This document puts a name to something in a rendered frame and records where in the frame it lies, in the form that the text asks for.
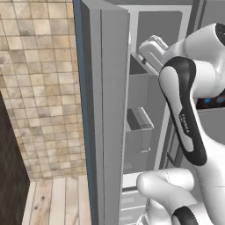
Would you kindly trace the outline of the grey door shelf bin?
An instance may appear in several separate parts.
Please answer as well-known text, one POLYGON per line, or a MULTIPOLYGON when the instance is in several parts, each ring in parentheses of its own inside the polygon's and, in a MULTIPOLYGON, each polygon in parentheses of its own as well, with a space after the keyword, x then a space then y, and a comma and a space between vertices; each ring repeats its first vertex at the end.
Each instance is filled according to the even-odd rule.
POLYGON ((129 155, 149 150, 154 124, 143 107, 127 110, 125 152, 129 155))
POLYGON ((128 108, 143 107, 147 104, 149 75, 146 69, 130 56, 130 71, 128 85, 128 108))

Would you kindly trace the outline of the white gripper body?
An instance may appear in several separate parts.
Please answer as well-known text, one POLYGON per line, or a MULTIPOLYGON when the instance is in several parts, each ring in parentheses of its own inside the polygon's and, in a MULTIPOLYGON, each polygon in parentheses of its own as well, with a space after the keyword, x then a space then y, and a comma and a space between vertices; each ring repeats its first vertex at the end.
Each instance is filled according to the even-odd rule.
POLYGON ((138 55, 143 65, 146 65, 156 76, 163 66, 163 55, 168 45, 161 37, 152 35, 142 42, 138 49, 138 55))

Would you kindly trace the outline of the white freezer drawer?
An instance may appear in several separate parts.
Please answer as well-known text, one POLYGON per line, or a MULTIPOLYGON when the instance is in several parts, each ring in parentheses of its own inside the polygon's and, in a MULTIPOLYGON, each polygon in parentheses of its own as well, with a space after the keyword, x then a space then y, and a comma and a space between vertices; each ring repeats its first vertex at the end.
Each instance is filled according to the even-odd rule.
POLYGON ((143 213, 144 213, 143 208, 136 208, 122 211, 120 215, 120 225, 137 223, 138 219, 140 218, 141 215, 143 215, 143 213))
POLYGON ((140 207, 146 205, 147 199, 137 190, 122 193, 121 208, 140 207))

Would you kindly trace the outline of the grey freezer door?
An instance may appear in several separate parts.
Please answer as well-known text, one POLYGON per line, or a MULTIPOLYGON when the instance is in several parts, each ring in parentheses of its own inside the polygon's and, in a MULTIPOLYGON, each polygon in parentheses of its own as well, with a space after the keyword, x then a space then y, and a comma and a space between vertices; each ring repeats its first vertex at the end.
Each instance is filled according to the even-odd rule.
POLYGON ((81 0, 81 20, 91 225, 119 225, 129 15, 106 0, 81 0))

